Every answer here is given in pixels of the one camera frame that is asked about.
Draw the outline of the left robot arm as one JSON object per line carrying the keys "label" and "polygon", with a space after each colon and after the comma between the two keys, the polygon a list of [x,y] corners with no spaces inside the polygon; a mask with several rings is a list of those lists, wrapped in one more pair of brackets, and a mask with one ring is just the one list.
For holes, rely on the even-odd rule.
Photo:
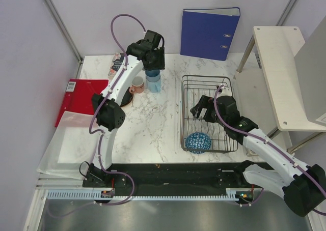
{"label": "left robot arm", "polygon": [[100,170],[95,173],[94,181],[101,187],[112,181],[111,173],[106,170],[112,165],[115,137],[126,117],[121,108],[122,99],[141,71],[165,69],[164,44],[161,34],[147,30],[143,39],[128,46],[124,61],[112,81],[100,94],[94,93],[91,98],[94,115],[89,133],[99,133],[93,164]]}

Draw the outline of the blue tumbler cup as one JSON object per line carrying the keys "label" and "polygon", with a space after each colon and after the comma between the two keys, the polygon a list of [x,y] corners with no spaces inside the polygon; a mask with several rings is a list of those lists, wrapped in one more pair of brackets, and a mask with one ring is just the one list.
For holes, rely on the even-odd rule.
{"label": "blue tumbler cup", "polygon": [[146,70],[145,75],[148,82],[157,82],[160,80],[160,70]]}

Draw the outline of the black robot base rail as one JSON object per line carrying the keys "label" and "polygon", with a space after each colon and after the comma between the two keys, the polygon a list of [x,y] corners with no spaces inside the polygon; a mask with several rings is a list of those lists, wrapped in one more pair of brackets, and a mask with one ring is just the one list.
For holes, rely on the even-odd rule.
{"label": "black robot base rail", "polygon": [[116,194],[222,195],[228,188],[250,189],[242,172],[253,162],[114,163],[106,174],[91,166],[83,187],[113,188]]}

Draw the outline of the black plate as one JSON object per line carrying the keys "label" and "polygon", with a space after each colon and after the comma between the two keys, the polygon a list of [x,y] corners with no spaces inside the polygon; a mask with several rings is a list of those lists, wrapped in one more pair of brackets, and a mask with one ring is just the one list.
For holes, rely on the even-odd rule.
{"label": "black plate", "polygon": [[123,96],[123,99],[121,101],[121,107],[128,105],[133,100],[134,94],[130,93],[129,91],[126,91],[126,93]]}

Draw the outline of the blue patterned bowl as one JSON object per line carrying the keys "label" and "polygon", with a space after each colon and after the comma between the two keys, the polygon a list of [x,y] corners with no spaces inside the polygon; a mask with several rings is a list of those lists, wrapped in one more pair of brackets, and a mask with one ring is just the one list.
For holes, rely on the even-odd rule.
{"label": "blue patterned bowl", "polygon": [[185,146],[193,154],[203,154],[210,149],[211,139],[205,133],[194,132],[186,138]]}

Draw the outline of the pink ceramic mug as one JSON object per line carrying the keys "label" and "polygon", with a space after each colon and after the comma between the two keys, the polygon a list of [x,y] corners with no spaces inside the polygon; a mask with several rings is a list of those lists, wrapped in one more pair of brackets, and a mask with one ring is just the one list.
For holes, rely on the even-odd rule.
{"label": "pink ceramic mug", "polygon": [[131,87],[129,88],[129,92],[131,94],[141,94],[144,92],[144,89],[145,89],[144,79],[140,76],[136,76],[131,82]]}

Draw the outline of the light blue handled mug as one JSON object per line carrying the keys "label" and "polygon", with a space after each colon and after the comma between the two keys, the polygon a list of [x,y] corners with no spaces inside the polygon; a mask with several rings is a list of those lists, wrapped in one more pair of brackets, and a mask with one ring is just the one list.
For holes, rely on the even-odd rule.
{"label": "light blue handled mug", "polygon": [[159,93],[161,91],[161,76],[156,77],[146,76],[147,88],[152,93]]}

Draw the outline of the black wire dish rack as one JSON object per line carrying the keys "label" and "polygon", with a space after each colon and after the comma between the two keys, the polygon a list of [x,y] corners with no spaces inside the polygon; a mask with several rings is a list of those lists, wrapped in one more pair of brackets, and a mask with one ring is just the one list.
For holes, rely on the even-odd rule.
{"label": "black wire dish rack", "polygon": [[231,139],[218,123],[206,122],[203,119],[205,109],[198,119],[194,118],[190,109],[200,100],[202,95],[214,97],[217,88],[223,84],[232,90],[231,81],[224,76],[184,75],[181,80],[181,115],[180,115],[180,144],[183,150],[186,138],[194,133],[207,134],[211,139],[211,147],[204,152],[229,153],[238,149],[238,143]]}

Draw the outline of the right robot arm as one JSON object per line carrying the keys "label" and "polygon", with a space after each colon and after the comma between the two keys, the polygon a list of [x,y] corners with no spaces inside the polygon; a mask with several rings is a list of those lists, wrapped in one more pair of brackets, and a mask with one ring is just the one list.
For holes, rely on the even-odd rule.
{"label": "right robot arm", "polygon": [[304,217],[325,201],[325,171],[318,164],[309,166],[290,155],[274,143],[250,119],[241,116],[232,96],[202,96],[190,109],[198,118],[205,109],[203,119],[218,123],[226,134],[240,145],[252,150],[270,165],[266,170],[246,161],[244,169],[233,174],[233,181],[239,187],[247,184],[260,186],[281,197],[288,208]]}

